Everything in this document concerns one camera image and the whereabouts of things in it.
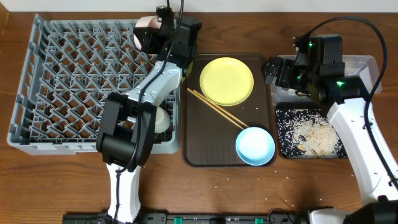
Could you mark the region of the yellow plate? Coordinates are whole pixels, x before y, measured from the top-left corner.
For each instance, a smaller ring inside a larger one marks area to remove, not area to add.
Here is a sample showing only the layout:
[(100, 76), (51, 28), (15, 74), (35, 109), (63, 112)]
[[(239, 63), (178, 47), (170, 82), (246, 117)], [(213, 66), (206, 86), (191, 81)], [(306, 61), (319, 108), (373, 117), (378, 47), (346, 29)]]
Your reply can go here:
[(200, 74), (200, 89), (205, 97), (221, 106), (244, 102), (254, 88), (254, 76), (242, 61), (221, 57), (205, 65)]

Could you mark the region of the dark brown serving tray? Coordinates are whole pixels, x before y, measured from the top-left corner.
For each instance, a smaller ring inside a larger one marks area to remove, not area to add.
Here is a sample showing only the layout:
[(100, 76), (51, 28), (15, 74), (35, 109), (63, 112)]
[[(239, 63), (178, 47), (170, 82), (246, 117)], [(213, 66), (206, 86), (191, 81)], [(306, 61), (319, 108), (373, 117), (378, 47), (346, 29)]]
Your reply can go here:
[[(224, 54), (201, 54), (193, 63), (193, 70), (182, 84), (181, 130), (182, 151), (185, 161), (193, 167), (244, 167), (235, 147), (241, 129), (217, 113), (214, 109), (188, 91), (201, 92), (200, 74), (212, 60)], [(274, 106), (271, 88), (266, 85), (261, 73), (265, 58), (261, 54), (228, 54), (245, 63), (254, 77), (254, 88), (249, 98), (225, 110), (248, 126), (267, 130), (275, 137)]]

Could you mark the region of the light blue bowl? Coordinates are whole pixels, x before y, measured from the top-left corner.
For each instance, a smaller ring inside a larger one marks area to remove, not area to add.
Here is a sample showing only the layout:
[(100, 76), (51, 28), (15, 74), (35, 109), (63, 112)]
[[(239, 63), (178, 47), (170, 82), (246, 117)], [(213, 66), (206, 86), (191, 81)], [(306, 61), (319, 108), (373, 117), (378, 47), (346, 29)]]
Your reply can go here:
[(264, 166), (275, 154), (275, 141), (266, 129), (250, 127), (242, 130), (235, 141), (238, 157), (250, 166)]

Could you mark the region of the small pale green cup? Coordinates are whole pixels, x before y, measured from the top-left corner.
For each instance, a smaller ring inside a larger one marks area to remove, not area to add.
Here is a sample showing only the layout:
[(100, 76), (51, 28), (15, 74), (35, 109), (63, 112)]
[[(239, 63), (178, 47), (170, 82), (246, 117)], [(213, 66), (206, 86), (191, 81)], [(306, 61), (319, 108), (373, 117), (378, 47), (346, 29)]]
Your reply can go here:
[(168, 130), (170, 126), (170, 116), (166, 110), (161, 107), (157, 107), (156, 117), (155, 117), (155, 133), (162, 133)]

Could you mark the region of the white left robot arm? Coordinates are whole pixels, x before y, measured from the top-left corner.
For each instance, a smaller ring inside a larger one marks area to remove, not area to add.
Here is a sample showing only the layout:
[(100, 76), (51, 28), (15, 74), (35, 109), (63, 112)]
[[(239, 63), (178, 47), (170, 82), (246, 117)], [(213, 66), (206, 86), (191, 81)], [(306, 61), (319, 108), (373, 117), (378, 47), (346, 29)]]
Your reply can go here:
[(139, 176), (153, 148), (157, 108), (191, 73), (201, 27), (200, 20), (165, 5), (133, 29), (135, 47), (157, 61), (136, 87), (110, 93), (104, 104), (96, 150), (111, 180), (105, 223), (133, 223), (140, 212)]

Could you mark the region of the grey plastic dish rack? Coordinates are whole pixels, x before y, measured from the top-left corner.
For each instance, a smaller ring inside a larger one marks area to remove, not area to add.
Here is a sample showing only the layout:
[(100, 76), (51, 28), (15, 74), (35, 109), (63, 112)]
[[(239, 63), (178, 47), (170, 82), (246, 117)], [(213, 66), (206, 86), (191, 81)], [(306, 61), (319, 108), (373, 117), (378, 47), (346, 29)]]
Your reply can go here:
[(95, 152), (107, 96), (132, 90), (155, 65), (134, 46), (136, 23), (35, 16), (7, 143), (31, 155)]

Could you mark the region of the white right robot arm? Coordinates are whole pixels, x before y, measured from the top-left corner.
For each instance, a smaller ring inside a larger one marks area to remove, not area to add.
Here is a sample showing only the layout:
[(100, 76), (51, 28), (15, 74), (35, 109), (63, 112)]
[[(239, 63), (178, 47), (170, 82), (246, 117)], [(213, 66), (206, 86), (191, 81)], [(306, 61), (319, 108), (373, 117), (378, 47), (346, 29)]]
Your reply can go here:
[(294, 37), (297, 56), (271, 57), (261, 71), (266, 84), (290, 88), (328, 106), (333, 126), (354, 170), (363, 207), (355, 212), (314, 208), (298, 223), (397, 223), (397, 163), (377, 125), (371, 94), (359, 76), (345, 75), (337, 34)]

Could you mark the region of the pink white bowl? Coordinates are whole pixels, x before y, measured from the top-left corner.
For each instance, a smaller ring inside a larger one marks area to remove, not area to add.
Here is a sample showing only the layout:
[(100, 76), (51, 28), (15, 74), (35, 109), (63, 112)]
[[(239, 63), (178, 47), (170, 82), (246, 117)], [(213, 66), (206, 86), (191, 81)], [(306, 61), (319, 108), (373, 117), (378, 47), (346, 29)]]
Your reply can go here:
[(146, 17), (142, 17), (140, 18), (135, 27), (134, 27), (134, 44), (136, 46), (137, 50), (141, 50), (141, 43), (139, 42), (139, 39), (137, 38), (136, 35), (136, 30), (138, 28), (142, 28), (142, 27), (151, 27), (151, 28), (156, 28), (159, 29), (161, 27), (161, 23), (157, 21), (157, 17), (156, 16), (146, 16)]

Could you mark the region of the clear plastic waste bin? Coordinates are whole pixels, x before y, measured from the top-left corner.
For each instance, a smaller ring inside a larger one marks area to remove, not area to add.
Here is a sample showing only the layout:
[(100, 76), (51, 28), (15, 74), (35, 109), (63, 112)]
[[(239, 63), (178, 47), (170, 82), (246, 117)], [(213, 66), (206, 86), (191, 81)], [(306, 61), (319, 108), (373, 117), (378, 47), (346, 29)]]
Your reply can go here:
[[(370, 55), (343, 55), (345, 76), (359, 76), (368, 92), (370, 92), (379, 76), (376, 59)], [(307, 96), (297, 96), (295, 90), (282, 88), (276, 85), (276, 78), (271, 84), (271, 100), (276, 106), (278, 103), (313, 103)]]

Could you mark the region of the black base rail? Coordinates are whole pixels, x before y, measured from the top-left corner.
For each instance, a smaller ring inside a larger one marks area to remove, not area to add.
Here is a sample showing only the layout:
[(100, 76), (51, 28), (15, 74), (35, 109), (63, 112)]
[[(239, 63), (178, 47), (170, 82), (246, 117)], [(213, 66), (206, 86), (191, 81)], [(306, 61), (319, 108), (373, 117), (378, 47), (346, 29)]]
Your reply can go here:
[[(106, 224), (112, 223), (104, 213), (98, 215), (65, 214), (62, 224)], [(272, 213), (258, 216), (232, 215), (170, 215), (165, 213), (143, 213), (132, 224), (288, 224), (315, 223), (304, 214)]]

